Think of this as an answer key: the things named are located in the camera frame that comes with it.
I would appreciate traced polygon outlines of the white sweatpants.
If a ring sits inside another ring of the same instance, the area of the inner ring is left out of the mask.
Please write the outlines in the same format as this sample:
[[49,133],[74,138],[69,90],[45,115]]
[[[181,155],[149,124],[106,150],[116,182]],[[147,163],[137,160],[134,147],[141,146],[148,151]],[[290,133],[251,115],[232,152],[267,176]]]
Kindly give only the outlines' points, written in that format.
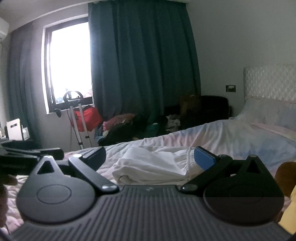
[[181,185],[202,172],[193,147],[132,146],[111,168],[119,185]]

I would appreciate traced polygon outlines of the pile of clothes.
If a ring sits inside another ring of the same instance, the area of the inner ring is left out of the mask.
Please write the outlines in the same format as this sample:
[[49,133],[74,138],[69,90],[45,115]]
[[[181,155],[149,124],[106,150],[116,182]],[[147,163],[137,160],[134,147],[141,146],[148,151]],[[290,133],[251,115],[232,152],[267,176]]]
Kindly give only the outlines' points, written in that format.
[[100,146],[110,146],[122,142],[154,138],[179,130],[181,122],[175,115],[158,116],[153,123],[148,116],[121,115],[104,122],[95,134]]

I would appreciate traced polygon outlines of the black white chair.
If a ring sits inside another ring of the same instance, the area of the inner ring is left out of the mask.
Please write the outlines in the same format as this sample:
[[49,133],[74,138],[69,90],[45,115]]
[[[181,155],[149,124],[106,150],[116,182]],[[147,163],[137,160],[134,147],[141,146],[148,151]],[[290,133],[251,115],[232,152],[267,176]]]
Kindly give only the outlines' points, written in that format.
[[9,140],[23,141],[23,128],[19,118],[7,121],[6,129]]

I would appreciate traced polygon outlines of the red bag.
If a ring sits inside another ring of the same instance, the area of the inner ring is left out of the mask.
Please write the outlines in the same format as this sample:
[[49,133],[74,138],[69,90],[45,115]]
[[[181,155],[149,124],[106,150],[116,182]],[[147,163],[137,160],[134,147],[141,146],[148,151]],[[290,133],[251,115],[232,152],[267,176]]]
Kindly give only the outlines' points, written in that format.
[[90,105],[82,108],[82,114],[80,113],[79,108],[75,108],[74,116],[79,132],[84,132],[85,130],[91,132],[103,123],[103,118],[98,110]]

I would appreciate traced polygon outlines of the pastel bed sheet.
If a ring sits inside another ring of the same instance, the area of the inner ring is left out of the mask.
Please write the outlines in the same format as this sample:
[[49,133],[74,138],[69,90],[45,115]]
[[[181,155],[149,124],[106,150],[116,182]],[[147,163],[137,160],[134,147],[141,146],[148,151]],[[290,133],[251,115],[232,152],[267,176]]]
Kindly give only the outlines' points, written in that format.
[[74,152],[8,150],[22,220],[5,240],[291,240],[273,177],[295,160],[295,128],[218,120]]

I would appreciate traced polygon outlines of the garment steamer stand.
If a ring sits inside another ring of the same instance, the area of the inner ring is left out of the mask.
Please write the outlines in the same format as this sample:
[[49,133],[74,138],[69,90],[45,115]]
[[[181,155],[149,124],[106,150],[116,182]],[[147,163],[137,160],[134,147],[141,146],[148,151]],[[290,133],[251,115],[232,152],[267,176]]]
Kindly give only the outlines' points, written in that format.
[[89,132],[86,128],[86,122],[83,114],[82,101],[84,100],[84,97],[79,91],[74,91],[74,93],[77,94],[78,97],[72,98],[72,91],[67,91],[63,96],[63,100],[67,106],[66,110],[70,110],[71,115],[68,116],[69,121],[73,127],[79,148],[82,150],[84,149],[84,145],[83,145],[80,131],[78,130],[79,120],[81,120],[81,123],[82,123],[82,131],[86,132],[85,138],[86,140],[89,141],[90,147],[92,147],[92,143],[90,140]]

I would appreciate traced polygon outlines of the brown plush toy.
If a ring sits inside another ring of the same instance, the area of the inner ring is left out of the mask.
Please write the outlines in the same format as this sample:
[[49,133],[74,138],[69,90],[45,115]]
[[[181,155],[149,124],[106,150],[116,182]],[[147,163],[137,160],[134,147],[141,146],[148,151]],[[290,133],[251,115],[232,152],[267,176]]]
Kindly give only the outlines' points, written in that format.
[[276,170],[275,180],[284,196],[290,197],[295,187],[295,162],[285,162]]

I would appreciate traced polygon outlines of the pillow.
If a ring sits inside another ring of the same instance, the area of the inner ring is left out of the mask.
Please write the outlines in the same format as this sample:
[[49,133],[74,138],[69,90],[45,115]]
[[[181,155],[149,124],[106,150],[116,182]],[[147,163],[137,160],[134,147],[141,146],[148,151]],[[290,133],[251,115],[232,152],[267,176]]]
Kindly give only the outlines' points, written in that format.
[[292,102],[252,97],[234,119],[295,139],[295,103]]

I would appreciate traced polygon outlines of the yellow cloth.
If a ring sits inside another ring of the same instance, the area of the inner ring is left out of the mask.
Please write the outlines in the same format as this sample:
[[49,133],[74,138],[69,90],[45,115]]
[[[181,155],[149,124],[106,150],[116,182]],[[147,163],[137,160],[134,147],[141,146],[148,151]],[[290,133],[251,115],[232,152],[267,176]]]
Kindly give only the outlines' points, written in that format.
[[295,202],[295,189],[294,187],[290,195],[290,204],[284,211],[280,222],[278,223],[282,228],[284,228],[291,235],[295,234],[296,230],[296,202]]

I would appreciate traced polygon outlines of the teal curtain left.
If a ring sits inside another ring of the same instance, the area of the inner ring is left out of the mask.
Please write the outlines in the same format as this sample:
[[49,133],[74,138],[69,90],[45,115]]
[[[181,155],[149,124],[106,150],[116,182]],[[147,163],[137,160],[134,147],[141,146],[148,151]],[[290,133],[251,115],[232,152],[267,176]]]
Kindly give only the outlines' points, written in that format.
[[10,117],[20,119],[38,148],[47,147],[41,40],[34,22],[11,33],[7,85]]

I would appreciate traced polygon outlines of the teal curtain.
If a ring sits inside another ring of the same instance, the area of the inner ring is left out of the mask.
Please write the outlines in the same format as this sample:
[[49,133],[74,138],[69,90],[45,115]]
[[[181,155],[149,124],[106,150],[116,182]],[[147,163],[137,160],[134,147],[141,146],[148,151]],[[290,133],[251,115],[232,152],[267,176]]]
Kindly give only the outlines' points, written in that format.
[[88,5],[93,100],[110,119],[151,119],[201,94],[198,56],[186,4],[99,1]]
[[38,148],[47,147],[41,40],[34,22],[11,33],[7,85],[10,117],[20,119]]

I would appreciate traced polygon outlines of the white quilted headboard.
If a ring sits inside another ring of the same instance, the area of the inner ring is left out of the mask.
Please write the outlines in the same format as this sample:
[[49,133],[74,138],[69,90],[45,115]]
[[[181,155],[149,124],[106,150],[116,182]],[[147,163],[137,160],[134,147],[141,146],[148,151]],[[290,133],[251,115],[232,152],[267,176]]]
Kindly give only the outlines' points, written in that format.
[[295,65],[243,69],[244,98],[260,97],[295,103]]

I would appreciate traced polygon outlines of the teal curtain right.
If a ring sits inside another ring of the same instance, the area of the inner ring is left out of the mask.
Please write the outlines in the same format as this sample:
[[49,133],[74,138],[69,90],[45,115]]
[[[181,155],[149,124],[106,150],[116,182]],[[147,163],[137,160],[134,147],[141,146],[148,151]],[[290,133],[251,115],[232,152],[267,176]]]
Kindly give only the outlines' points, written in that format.
[[201,94],[198,56],[186,4],[99,1],[88,5],[93,100],[110,119],[151,119]]

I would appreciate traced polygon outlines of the white air conditioner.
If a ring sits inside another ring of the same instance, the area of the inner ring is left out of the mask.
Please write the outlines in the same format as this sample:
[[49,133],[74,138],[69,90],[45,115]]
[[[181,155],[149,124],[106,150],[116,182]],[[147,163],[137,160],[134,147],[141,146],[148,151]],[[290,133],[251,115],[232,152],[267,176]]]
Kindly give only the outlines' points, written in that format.
[[9,23],[0,18],[0,42],[3,41],[9,32]]

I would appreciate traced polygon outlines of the black wall socket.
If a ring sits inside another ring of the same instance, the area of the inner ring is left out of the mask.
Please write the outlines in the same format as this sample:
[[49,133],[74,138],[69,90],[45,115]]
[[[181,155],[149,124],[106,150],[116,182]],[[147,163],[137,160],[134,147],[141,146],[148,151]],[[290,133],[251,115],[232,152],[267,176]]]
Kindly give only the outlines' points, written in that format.
[[236,92],[236,85],[226,85],[226,92]]

